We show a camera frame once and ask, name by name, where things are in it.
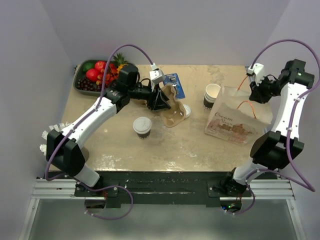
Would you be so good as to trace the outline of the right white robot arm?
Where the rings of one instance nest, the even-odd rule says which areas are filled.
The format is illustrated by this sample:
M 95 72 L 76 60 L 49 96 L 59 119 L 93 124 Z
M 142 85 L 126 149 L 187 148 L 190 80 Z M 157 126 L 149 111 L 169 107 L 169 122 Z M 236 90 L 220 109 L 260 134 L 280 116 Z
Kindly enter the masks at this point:
M 302 152 L 299 123 L 315 80 L 313 74 L 305 71 L 305 65 L 302 60 L 290 60 L 274 80 L 269 79 L 260 63 L 247 69 L 247 75 L 254 79 L 249 100 L 266 104 L 272 97 L 280 97 L 280 106 L 272 129 L 254 142 L 249 162 L 228 172 L 213 186 L 215 192 L 230 197 L 241 195 L 252 180 L 263 173 L 284 169 Z

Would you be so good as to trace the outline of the black paper coffee cup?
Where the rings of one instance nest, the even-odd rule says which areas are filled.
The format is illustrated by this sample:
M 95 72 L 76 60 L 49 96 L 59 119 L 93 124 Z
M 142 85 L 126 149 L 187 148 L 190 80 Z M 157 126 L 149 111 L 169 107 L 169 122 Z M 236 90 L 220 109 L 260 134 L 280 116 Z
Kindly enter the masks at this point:
M 145 132 L 145 133 L 138 133 L 137 132 L 136 134 L 140 139 L 146 139 L 149 137 L 150 133 L 151 133 L 151 131 L 149 130 L 148 132 Z

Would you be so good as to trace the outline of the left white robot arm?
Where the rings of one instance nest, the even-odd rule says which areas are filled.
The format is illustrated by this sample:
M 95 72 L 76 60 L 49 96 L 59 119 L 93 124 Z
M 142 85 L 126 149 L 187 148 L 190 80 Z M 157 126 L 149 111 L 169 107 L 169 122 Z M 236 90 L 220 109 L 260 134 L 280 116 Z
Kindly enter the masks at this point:
M 138 82 L 139 70 L 134 65 L 123 67 L 118 78 L 103 91 L 102 96 L 76 121 L 61 130 L 51 130 L 46 139 L 46 160 L 69 177 L 86 185 L 86 191 L 99 196 L 104 184 L 100 175 L 86 164 L 82 148 L 88 138 L 108 119 L 115 116 L 131 99 L 145 100 L 152 110 L 168 110 L 168 97 L 159 84 L 165 75 L 151 66 L 150 83 Z

